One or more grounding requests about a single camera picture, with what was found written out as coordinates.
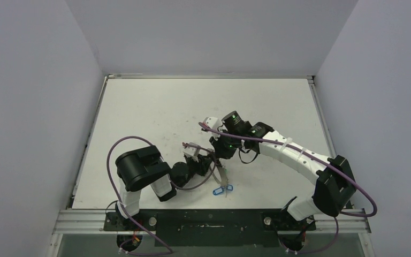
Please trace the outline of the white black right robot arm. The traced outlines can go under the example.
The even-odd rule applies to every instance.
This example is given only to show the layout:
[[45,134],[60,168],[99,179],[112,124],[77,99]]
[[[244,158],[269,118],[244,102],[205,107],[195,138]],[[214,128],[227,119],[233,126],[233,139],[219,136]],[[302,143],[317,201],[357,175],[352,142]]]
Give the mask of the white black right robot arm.
[[217,158],[228,160],[237,150],[254,151],[295,170],[314,186],[306,197],[294,196],[283,208],[281,222],[289,230],[315,214],[337,217],[356,191],[344,157],[314,153],[263,122],[251,124],[233,111],[222,119],[207,117],[200,125],[203,131],[212,133],[209,141]]

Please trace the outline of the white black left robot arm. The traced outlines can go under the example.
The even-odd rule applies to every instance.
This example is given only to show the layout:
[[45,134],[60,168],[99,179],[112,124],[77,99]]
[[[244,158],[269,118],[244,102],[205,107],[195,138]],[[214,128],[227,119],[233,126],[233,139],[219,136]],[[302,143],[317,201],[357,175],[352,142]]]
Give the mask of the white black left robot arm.
[[195,176],[205,176],[214,162],[212,155],[202,155],[199,149],[186,149],[184,162],[170,167],[162,159],[156,146],[139,148],[121,154],[116,160],[119,177],[119,196],[116,204],[119,215],[117,223],[124,230],[133,230],[138,224],[141,190],[150,186],[160,202],[177,195],[177,190],[186,188]]

